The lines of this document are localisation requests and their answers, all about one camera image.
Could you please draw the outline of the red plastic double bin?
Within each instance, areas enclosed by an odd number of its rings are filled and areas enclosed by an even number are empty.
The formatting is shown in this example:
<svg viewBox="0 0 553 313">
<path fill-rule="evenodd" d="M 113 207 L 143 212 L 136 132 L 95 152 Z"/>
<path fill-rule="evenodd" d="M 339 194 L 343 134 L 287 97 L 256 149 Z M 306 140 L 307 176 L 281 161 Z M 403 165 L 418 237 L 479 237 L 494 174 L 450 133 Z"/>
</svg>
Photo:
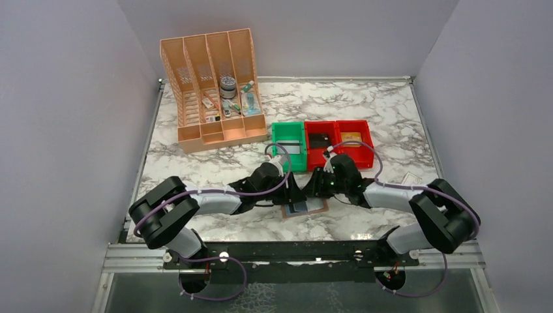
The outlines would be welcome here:
<svg viewBox="0 0 553 313">
<path fill-rule="evenodd" d="M 307 170 L 312 171 L 315 167 L 322 167 L 325 163 L 323 152 L 326 149 L 309 149 L 308 134 L 310 133 L 327 133 L 331 137 L 331 145 L 338 144 L 334 149 L 336 153 L 345 153 L 349 155 L 355 165 L 360 169 L 372 168 L 374 164 L 374 153 L 362 145 L 365 143 L 373 147 L 372 138 L 368 122 L 365 120 L 339 120 L 339 121 L 306 121 L 305 137 L 307 145 Z M 342 142 L 341 132 L 360 132 L 363 140 L 359 147 L 345 146 L 346 142 Z"/>
</svg>

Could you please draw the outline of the grey card in green bin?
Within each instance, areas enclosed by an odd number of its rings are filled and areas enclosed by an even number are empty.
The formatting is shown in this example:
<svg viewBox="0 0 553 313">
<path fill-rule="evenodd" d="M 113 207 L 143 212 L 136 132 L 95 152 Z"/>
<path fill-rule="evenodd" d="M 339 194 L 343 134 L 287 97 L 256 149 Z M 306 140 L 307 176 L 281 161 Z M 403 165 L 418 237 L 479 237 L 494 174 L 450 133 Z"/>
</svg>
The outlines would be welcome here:
<svg viewBox="0 0 553 313">
<path fill-rule="evenodd" d="M 277 143 L 279 147 L 276 147 L 276 154 L 283 155 L 285 151 L 290 155 L 302 153 L 302 145 L 299 140 L 280 140 Z"/>
</svg>

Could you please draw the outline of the green white glue tube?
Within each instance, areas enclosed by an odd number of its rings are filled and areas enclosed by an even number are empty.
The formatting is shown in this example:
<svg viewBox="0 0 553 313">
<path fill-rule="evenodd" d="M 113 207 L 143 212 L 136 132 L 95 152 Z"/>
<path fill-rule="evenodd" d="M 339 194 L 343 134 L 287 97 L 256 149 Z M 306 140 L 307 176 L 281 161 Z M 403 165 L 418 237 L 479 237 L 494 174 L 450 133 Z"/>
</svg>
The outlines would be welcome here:
<svg viewBox="0 0 553 313">
<path fill-rule="evenodd" d="M 244 85 L 242 88 L 241 88 L 241 93 L 247 93 L 249 92 L 252 87 L 254 86 L 255 84 L 255 81 L 254 80 L 250 80 L 246 85 Z"/>
</svg>

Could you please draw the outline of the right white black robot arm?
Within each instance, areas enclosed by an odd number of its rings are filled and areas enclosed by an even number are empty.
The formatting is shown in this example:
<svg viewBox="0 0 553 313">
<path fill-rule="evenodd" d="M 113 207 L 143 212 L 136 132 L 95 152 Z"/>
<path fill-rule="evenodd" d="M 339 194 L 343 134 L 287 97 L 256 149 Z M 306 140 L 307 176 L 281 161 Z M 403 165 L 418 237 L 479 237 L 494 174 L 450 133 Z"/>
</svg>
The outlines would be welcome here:
<svg viewBox="0 0 553 313">
<path fill-rule="evenodd" d="M 384 183 L 363 177 L 346 154 L 332 156 L 325 166 L 315 168 L 302 191 L 315 198 L 343 194 L 358 207 L 414 214 L 415 223 L 394 227 L 378 239 L 379 252 L 388 258 L 429 248 L 451 254 L 476 237 L 481 225 L 477 213 L 446 180 L 422 186 Z"/>
</svg>

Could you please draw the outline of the black metal base rail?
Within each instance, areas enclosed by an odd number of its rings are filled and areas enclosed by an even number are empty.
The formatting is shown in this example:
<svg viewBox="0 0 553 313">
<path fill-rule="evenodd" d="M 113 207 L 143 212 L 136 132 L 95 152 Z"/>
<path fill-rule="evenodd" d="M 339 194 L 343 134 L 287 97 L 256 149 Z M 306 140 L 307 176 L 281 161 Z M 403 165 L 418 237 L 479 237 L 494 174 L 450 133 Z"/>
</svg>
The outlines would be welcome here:
<svg viewBox="0 0 553 313">
<path fill-rule="evenodd" d="M 194 259 L 233 257 L 242 263 L 299 264 L 320 261 L 352 261 L 362 266 L 418 266 L 419 261 L 408 253 L 388 252 L 377 240 L 365 241 L 261 241 L 207 242 L 207 248 Z"/>
</svg>

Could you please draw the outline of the green plastic bin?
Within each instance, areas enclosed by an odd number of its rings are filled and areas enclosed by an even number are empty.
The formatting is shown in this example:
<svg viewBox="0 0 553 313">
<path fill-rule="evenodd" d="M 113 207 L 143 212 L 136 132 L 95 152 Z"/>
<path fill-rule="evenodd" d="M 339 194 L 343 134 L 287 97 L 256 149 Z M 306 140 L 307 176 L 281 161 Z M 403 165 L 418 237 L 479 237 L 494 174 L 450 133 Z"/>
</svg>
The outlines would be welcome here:
<svg viewBox="0 0 553 313">
<path fill-rule="evenodd" d="M 293 172 L 307 171 L 307 145 L 303 122 L 278 122 L 271 125 L 271 138 L 281 147 L 273 146 L 273 155 L 286 151 L 291 158 Z"/>
</svg>

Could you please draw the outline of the red white small packet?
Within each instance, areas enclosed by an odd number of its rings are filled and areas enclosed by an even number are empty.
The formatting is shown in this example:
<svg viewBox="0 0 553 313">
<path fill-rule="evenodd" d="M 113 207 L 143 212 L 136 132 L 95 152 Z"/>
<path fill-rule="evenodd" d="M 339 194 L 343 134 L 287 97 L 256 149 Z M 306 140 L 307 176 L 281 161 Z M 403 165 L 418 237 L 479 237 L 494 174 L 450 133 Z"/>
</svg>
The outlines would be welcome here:
<svg viewBox="0 0 553 313">
<path fill-rule="evenodd" d="M 220 106 L 219 106 L 218 102 L 214 98 L 209 97 L 209 96 L 205 96 L 202 99 L 202 104 L 206 107 L 207 110 L 219 110 L 220 109 Z"/>
</svg>

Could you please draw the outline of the black wallet in bin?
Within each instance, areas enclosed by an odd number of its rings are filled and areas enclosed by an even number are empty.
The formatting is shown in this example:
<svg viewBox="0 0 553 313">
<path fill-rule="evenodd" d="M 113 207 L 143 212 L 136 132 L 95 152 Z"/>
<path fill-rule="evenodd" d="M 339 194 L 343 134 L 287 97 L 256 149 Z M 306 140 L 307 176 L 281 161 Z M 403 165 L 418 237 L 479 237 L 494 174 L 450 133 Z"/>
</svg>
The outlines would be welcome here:
<svg viewBox="0 0 553 313">
<path fill-rule="evenodd" d="M 327 133 L 308 134 L 309 149 L 326 149 L 331 145 L 331 137 Z"/>
</svg>

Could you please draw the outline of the orange plastic file organizer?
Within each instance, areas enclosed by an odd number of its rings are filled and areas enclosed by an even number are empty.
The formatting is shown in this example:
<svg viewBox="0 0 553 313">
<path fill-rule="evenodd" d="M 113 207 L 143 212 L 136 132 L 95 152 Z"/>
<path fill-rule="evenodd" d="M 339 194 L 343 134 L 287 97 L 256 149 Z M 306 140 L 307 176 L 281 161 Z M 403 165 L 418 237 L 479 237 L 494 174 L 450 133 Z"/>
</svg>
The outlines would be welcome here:
<svg viewBox="0 0 553 313">
<path fill-rule="evenodd" d="M 250 29 L 238 29 L 160 41 L 160 57 L 177 105 L 177 141 L 185 153 L 196 153 L 267 139 L 265 112 L 258 87 L 254 43 Z M 220 78 L 232 76 L 237 94 L 224 99 Z M 262 113 L 243 116 L 227 102 L 241 106 L 241 88 L 250 80 Z M 205 96 L 214 98 L 219 110 L 207 110 Z"/>
</svg>

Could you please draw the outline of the green marker pen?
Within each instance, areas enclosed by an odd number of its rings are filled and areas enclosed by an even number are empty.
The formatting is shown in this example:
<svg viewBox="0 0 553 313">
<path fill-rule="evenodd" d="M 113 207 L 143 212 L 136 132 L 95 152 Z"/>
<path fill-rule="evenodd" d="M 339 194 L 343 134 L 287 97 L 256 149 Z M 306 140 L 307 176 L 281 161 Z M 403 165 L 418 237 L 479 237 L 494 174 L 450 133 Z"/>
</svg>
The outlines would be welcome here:
<svg viewBox="0 0 553 313">
<path fill-rule="evenodd" d="M 233 102 L 227 102 L 227 104 L 229 105 L 229 107 L 230 107 L 234 112 L 236 112 L 237 114 L 241 115 L 240 107 L 239 107 L 237 104 L 234 104 Z"/>
</svg>

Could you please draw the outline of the small round tin can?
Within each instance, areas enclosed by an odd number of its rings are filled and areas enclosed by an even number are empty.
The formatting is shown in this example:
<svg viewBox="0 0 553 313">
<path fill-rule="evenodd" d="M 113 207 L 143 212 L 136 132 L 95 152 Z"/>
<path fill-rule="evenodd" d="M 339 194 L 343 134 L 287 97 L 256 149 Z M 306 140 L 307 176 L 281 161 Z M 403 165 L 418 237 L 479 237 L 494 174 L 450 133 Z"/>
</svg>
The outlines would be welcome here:
<svg viewBox="0 0 553 313">
<path fill-rule="evenodd" d="M 219 94 L 224 99 L 232 99 L 237 94 L 237 82 L 232 76 L 220 78 Z"/>
</svg>

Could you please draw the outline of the gold card box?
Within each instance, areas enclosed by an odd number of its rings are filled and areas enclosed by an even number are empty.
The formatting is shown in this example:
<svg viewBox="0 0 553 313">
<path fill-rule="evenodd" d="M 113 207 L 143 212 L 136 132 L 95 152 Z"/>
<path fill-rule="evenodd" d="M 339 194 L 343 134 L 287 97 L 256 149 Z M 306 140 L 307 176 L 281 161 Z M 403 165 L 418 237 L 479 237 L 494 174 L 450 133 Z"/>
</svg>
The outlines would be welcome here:
<svg viewBox="0 0 553 313">
<path fill-rule="evenodd" d="M 361 146 L 360 142 L 363 140 L 360 132 L 341 132 L 340 136 L 342 138 L 342 142 L 346 142 L 344 145 L 350 147 Z"/>
</svg>

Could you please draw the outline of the small red white box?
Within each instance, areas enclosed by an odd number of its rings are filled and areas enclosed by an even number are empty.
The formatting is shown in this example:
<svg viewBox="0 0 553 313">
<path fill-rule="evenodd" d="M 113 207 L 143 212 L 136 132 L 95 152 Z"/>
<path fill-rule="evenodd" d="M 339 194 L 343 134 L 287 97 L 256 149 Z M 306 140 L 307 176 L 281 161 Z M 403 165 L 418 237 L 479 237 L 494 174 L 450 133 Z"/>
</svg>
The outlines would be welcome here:
<svg viewBox="0 0 553 313">
<path fill-rule="evenodd" d="M 411 173 L 407 172 L 402 179 L 403 185 L 420 185 L 423 182 L 422 178 Z"/>
</svg>

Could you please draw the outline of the blue packaged item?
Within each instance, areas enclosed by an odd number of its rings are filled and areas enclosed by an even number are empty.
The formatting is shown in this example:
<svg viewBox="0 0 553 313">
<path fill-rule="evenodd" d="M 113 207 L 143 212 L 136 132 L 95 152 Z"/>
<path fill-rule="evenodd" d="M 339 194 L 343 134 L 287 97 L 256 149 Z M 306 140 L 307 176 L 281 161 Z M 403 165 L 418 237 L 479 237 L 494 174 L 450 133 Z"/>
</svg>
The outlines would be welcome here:
<svg viewBox="0 0 553 313">
<path fill-rule="evenodd" d="M 243 93 L 241 95 L 241 106 L 242 114 L 245 117 L 262 113 L 258 99 L 254 93 Z"/>
</svg>

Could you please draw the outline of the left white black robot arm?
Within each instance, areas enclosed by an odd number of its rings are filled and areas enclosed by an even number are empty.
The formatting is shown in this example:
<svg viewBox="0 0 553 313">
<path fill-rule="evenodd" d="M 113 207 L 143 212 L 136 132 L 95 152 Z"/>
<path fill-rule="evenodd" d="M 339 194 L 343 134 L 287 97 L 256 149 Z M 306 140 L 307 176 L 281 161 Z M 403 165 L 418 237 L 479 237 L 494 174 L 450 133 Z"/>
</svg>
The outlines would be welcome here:
<svg viewBox="0 0 553 313">
<path fill-rule="evenodd" d="M 148 248 L 166 247 L 181 259 L 198 260 L 206 258 L 207 247 L 196 231 L 186 227 L 193 217 L 240 215 L 261 201 L 294 205 L 306 201 L 306 196 L 281 164 L 264 162 L 248 177 L 222 188 L 200 189 L 171 176 L 136 200 L 128 213 L 136 236 Z"/>
</svg>

